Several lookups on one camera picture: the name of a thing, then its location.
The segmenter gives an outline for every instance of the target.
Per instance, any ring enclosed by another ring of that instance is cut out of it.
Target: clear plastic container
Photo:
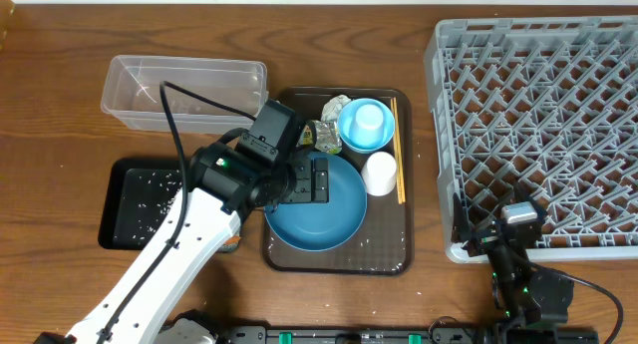
[[[102,111],[133,130],[169,131],[160,101],[161,81],[253,116],[268,97],[266,66],[260,62],[121,55],[111,62]],[[175,90],[166,89],[166,96],[180,132],[224,134],[252,125],[249,119]]]

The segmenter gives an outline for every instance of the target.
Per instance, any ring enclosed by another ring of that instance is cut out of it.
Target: wooden chopstick
[[[397,197],[399,204],[406,202],[406,191],[403,174],[403,154],[401,153],[401,131],[399,129],[399,111],[397,109],[397,99],[392,98],[390,102],[392,115],[395,118],[395,135],[393,137],[393,146],[395,150],[395,160],[397,161]]]

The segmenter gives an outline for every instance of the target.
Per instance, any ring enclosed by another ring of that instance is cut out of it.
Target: white object in blue bowl
[[[395,118],[384,103],[373,99],[357,99],[341,110],[337,127],[341,140],[352,151],[370,154],[392,139]]]

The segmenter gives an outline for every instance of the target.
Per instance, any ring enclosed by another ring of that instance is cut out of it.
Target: cable
[[[444,323],[442,321],[444,319],[450,319],[450,320],[453,320],[453,321],[455,321],[457,323],[461,323],[457,318],[452,317],[450,315],[444,315],[442,317],[437,318],[437,320],[435,320],[434,322],[432,322],[432,325],[430,325],[430,328],[428,329],[428,335],[430,335],[430,340],[432,340],[436,344],[438,344],[439,342],[437,340],[435,340],[434,336],[432,335],[432,330],[434,328],[436,328],[437,323],[446,324],[446,323]],[[466,335],[468,336],[469,339],[473,339],[473,341],[474,341],[474,337],[472,335],[470,335],[470,333],[468,333],[466,328],[461,328],[461,330],[463,330],[463,332],[466,333]]]
[[[620,332],[620,328],[622,327],[622,322],[624,321],[625,318],[625,312],[622,308],[622,303],[620,302],[620,300],[613,295],[612,292],[610,292],[609,290],[601,287],[600,285],[594,284],[590,281],[578,278],[576,276],[567,274],[561,270],[558,269],[553,269],[553,268],[548,268],[546,266],[542,266],[540,264],[536,264],[534,262],[529,261],[528,259],[525,259],[523,257],[521,257],[520,255],[518,255],[518,253],[516,253],[505,241],[505,238],[502,235],[502,232],[500,230],[500,225],[495,225],[494,226],[496,228],[496,233],[498,235],[498,240],[500,241],[501,244],[503,244],[507,250],[509,250],[509,253],[511,254],[512,258],[518,262],[519,264],[522,265],[526,265],[529,266],[531,268],[534,268],[536,270],[542,270],[544,272],[548,272],[551,273],[553,275],[557,275],[559,277],[562,277],[563,279],[567,279],[567,280],[572,280],[578,284],[584,285],[588,288],[594,289],[602,294],[605,294],[607,297],[609,297],[609,299],[611,299],[611,301],[614,302],[614,304],[616,305],[616,310],[618,311],[618,316],[616,317],[616,324],[614,325],[613,330],[611,331],[611,334],[609,334],[609,337],[607,338],[607,340],[605,340],[605,344],[611,344],[613,343],[613,341],[616,339],[616,337],[618,336],[618,333]]]
[[[163,81],[163,82],[161,82],[161,85],[159,85],[159,92],[160,92],[160,93],[162,93],[162,91],[163,91],[163,90],[162,90],[162,87],[163,87],[163,86],[166,86],[166,87],[172,88],[173,90],[179,91],[179,92],[181,92],[181,93],[183,93],[183,94],[185,94],[185,95],[191,96],[191,97],[192,97],[192,98],[194,98],[194,99],[198,99],[198,100],[200,100],[200,101],[202,101],[202,102],[205,102],[205,103],[207,103],[207,104],[209,104],[209,105],[215,106],[215,107],[217,107],[217,108],[219,108],[219,109],[226,110],[226,111],[228,111],[228,112],[232,112],[232,113],[234,113],[234,114],[241,115],[241,116],[243,116],[243,117],[245,117],[245,118],[248,118],[248,119],[250,119],[250,120],[252,120],[252,121],[257,120],[257,119],[255,119],[255,117],[254,117],[254,116],[252,116],[252,115],[250,115],[250,114],[247,114],[247,113],[245,113],[245,112],[243,112],[243,111],[241,111],[241,110],[233,109],[232,107],[229,107],[229,106],[227,106],[227,105],[222,105],[222,104],[217,103],[217,102],[215,102],[215,101],[213,101],[213,100],[209,100],[209,99],[207,99],[206,97],[202,97],[202,96],[200,96],[200,95],[198,95],[198,94],[196,94],[196,93],[193,93],[193,92],[191,92],[191,91],[189,91],[189,90],[187,90],[187,89],[185,89],[185,88],[181,88],[180,86],[178,86],[178,85],[176,85],[176,84],[173,84],[173,83],[170,83],[170,82],[168,82],[168,81]]]
[[[98,344],[103,344],[106,340],[111,337],[111,330],[113,326],[118,322],[120,315],[124,312],[124,309],[131,302],[133,297],[138,293],[142,285],[149,279],[153,271],[160,265],[161,261],[166,257],[171,248],[175,245],[177,238],[179,237],[179,233],[181,232],[181,228],[183,227],[184,220],[186,219],[186,211],[188,209],[188,175],[187,175],[187,166],[186,166],[186,157],[183,154],[183,148],[181,146],[181,141],[179,140],[179,133],[177,132],[177,127],[175,126],[175,122],[172,119],[172,114],[170,113],[170,107],[168,106],[168,100],[166,99],[166,93],[164,91],[164,86],[173,88],[175,90],[184,92],[187,95],[193,96],[199,100],[200,96],[191,93],[190,91],[183,90],[182,88],[176,89],[176,85],[173,85],[169,82],[162,82],[159,84],[159,96],[161,97],[161,106],[163,107],[163,111],[166,113],[166,120],[168,121],[168,126],[170,127],[170,133],[172,134],[172,140],[175,142],[175,148],[177,149],[177,156],[179,157],[179,170],[181,171],[181,209],[179,211],[179,219],[177,220],[177,224],[175,225],[175,230],[172,233],[170,239],[166,242],[166,246],[161,250],[158,254],[158,257],[153,261],[153,263],[149,266],[146,272],[140,277],[136,285],[131,288],[131,291],[127,296],[122,300],[118,308],[114,311],[111,319],[107,322],[107,325],[100,331],[100,337],[98,338]]]

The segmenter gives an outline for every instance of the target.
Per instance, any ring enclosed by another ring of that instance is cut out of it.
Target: white robotic arm
[[[222,202],[196,188],[188,195],[188,211],[176,247],[153,271],[113,327],[108,343],[154,343],[161,326],[197,273],[237,231],[236,211],[221,211]],[[116,308],[146,272],[171,237],[179,218],[181,191],[163,223],[111,293],[67,336],[79,344],[94,344]]]

